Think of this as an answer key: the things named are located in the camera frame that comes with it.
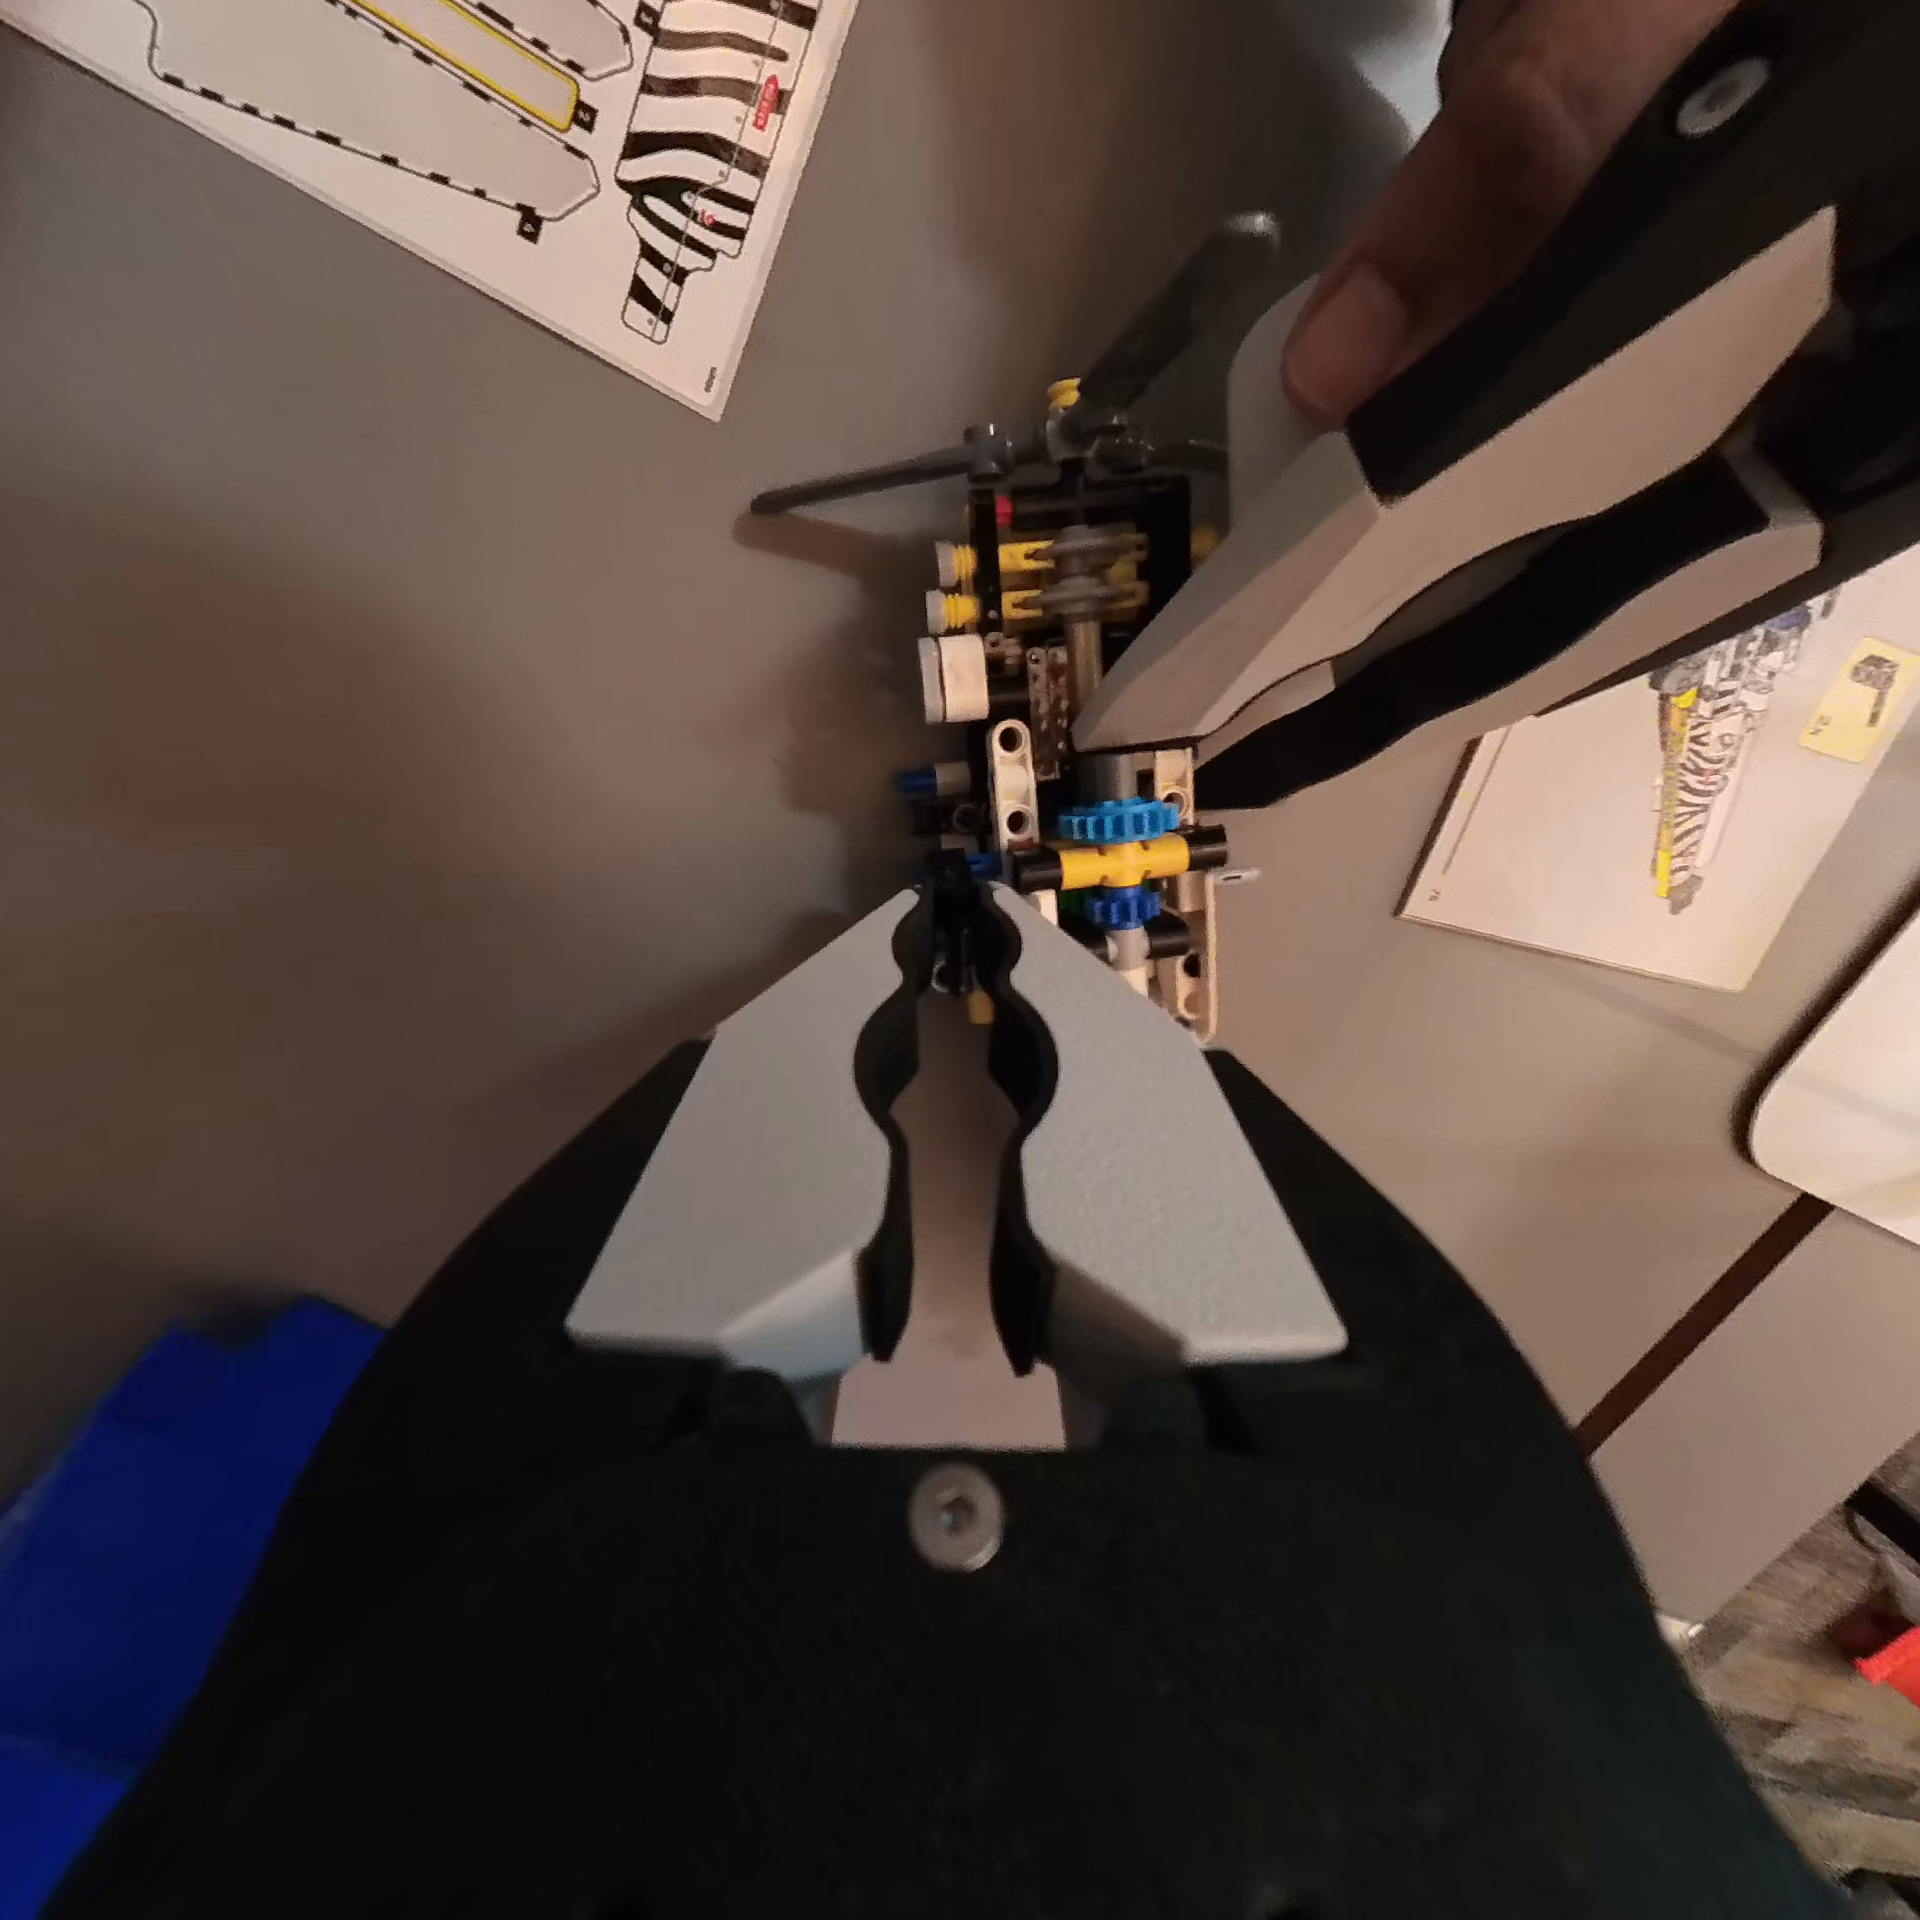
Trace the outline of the blue plastic bin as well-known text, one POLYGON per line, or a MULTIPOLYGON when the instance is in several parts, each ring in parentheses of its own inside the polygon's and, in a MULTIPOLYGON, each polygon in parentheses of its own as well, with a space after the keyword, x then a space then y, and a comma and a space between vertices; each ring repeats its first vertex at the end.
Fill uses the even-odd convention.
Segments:
POLYGON ((171 1325, 2 1517, 2 1916, 38 1916, 158 1755, 382 1329, 171 1325))

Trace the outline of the instruction booklet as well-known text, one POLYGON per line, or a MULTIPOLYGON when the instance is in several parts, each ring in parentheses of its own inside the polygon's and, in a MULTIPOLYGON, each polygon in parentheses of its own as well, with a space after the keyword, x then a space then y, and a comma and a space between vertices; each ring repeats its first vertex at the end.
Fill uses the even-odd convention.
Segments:
POLYGON ((1739 992, 1915 708, 1915 554, 1475 742, 1406 922, 1739 992))

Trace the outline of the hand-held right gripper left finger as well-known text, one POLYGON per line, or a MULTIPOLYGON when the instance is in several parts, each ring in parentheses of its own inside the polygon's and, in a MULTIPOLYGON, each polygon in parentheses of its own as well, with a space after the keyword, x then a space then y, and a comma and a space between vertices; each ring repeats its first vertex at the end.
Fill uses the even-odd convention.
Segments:
POLYGON ((914 1289, 896 1104, 922 1067, 933 891, 908 888, 713 1028, 568 1312, 587 1353, 782 1381, 819 1440, 914 1289))

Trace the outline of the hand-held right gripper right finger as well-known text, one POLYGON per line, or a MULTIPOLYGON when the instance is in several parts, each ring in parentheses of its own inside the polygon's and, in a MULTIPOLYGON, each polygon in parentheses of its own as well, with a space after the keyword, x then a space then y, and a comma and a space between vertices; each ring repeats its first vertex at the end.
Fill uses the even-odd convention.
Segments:
POLYGON ((1067 1444, 1141 1386, 1296 1364, 1349 1331, 1217 1078, 1214 1054, 1008 885, 976 889, 1000 1158, 989 1296, 1067 1444))

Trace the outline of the grey lego rotor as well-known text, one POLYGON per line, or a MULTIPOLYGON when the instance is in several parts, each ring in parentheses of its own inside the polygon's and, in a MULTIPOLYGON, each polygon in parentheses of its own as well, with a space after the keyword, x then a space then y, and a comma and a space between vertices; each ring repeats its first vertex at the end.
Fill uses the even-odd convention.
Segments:
POLYGON ((747 512, 770 520, 957 477, 993 488, 1080 466, 1226 476, 1229 453, 1224 440, 1152 440, 1141 429, 1137 410, 1178 360, 1265 286, 1277 258, 1280 219, 1270 211, 1227 216, 1122 325, 1091 372, 1065 382, 1067 397, 1050 400, 1027 432, 973 424, 947 448, 760 492, 747 512))

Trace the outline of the white laptop stand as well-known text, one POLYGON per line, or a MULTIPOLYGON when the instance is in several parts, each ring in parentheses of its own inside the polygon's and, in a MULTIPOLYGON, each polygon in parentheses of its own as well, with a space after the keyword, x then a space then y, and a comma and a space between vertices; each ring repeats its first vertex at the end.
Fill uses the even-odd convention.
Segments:
POLYGON ((1745 1149, 1774 1182, 1917 1243, 1917 920, 1786 1057, 1745 1149))

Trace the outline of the black lego connector piece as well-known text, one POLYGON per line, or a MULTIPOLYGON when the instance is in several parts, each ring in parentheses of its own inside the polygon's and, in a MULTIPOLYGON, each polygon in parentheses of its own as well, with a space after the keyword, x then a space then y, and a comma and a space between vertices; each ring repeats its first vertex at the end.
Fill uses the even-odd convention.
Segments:
POLYGON ((908 966, 926 992, 956 1001, 986 992, 993 1006, 1003 939, 993 888, 972 852, 936 848, 929 856, 908 930, 908 966))

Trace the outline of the person's left hand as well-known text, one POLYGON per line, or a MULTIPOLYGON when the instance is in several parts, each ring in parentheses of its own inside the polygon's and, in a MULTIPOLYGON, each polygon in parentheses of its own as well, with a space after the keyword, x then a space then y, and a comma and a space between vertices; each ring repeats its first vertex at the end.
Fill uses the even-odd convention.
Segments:
POLYGON ((1437 61, 1437 114, 1286 336, 1291 404, 1344 425, 1513 281, 1732 10, 1460 5, 1437 61))

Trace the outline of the lego helicopter model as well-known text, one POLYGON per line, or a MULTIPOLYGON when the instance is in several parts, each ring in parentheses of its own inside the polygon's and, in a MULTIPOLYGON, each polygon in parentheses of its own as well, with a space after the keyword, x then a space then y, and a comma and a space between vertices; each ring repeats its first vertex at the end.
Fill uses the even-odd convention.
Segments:
POLYGON ((1074 726, 1217 545, 1180 470, 1083 460, 970 481, 920 641, 926 723, 956 748, 896 777, 931 852, 1008 882, 1201 1044, 1218 1025, 1218 894, 1248 872, 1203 820, 1196 750, 1085 752, 1074 726))

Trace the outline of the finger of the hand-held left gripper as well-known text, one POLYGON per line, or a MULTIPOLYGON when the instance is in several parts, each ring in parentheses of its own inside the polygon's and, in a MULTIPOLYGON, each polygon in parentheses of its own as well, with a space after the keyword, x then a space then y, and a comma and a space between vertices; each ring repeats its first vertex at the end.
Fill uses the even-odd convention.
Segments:
POLYGON ((1553 713, 1683 649, 1820 556, 1810 509, 1753 458, 1710 453, 1594 520, 1497 554, 1338 656, 1331 688, 1248 726, 1196 777, 1203 811, 1268 810, 1432 726, 1553 713))
POLYGON ((1309 440, 1074 723, 1083 752, 1205 741, 1499 547, 1587 521, 1710 450, 1834 300, 1820 209, 1636 340, 1422 482, 1309 440))

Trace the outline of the zebra sticker sheet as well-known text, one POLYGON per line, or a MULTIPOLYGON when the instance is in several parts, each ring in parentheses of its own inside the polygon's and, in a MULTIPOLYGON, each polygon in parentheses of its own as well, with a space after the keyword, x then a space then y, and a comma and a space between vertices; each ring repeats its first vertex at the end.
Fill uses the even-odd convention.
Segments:
POLYGON ((5 24, 705 419, 851 3, 5 3, 5 24))

